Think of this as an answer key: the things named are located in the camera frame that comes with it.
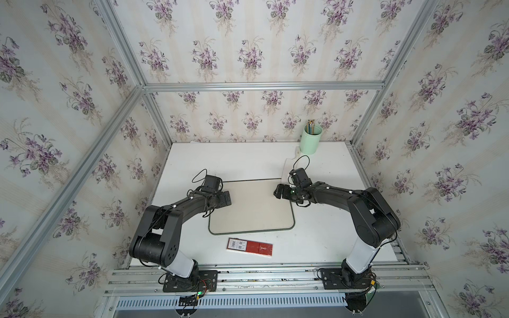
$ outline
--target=pencil cup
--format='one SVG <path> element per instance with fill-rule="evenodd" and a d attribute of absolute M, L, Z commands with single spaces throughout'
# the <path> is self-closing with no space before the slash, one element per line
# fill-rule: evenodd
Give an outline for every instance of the pencil cup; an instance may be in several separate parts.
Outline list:
<path fill-rule="evenodd" d="M 322 127 L 315 125 L 315 135 L 308 134 L 306 132 L 306 126 L 302 131 L 302 137 L 300 139 L 300 151 L 305 155 L 312 155 L 318 148 L 318 142 L 322 136 Z"/>

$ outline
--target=vent grille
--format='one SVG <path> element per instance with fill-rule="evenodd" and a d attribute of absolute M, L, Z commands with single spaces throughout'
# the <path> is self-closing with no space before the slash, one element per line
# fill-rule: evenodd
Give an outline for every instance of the vent grille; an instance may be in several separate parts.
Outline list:
<path fill-rule="evenodd" d="M 180 296 L 120 297 L 117 310 L 182 309 Z M 284 308 L 346 306 L 344 293 L 269 294 L 269 295 L 206 295 L 197 308 Z"/>

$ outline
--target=floral wallpaper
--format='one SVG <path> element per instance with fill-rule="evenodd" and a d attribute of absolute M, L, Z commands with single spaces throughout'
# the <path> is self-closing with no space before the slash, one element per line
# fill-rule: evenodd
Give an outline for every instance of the floral wallpaper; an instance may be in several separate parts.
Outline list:
<path fill-rule="evenodd" d="M 148 82 L 242 82 L 382 79 L 423 0 L 112 3 Z M 428 41 L 462 16 L 437 8 Z"/>
<path fill-rule="evenodd" d="M 131 237 L 150 205 L 166 154 L 147 110 L 138 104 L 3 304 L 2 314 L 93 316 L 108 272 L 129 263 Z M 26 178 L 32 175 L 44 176 L 33 171 Z M 4 230 L 10 222 L 16 226 L 11 218 L 0 220 L 2 252 L 16 234 Z"/>
<path fill-rule="evenodd" d="M 93 1 L 0 2 L 0 267 L 134 87 L 98 12 Z M 86 233 L 73 209 L 77 227 L 54 236 Z"/>
<path fill-rule="evenodd" d="M 442 0 L 357 145 L 451 317 L 509 316 L 508 12 Z"/>
<path fill-rule="evenodd" d="M 374 90 L 179 92 L 154 95 L 175 142 L 297 141 L 308 119 L 321 140 L 350 140 Z"/>

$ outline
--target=qr code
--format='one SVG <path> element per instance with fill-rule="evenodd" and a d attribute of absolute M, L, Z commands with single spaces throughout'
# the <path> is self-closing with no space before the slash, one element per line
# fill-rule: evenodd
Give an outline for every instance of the qr code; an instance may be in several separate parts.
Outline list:
<path fill-rule="evenodd" d="M 247 248 L 247 241 L 230 239 L 228 241 L 228 248 L 229 249 L 236 249 L 236 250 L 239 250 L 239 251 L 245 251 L 246 248 Z"/>

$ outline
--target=red box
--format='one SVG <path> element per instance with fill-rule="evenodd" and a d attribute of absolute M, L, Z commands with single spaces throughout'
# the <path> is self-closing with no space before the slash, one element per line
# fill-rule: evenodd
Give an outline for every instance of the red box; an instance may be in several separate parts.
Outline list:
<path fill-rule="evenodd" d="M 272 256 L 272 244 L 229 238 L 226 249 L 232 251 Z"/>

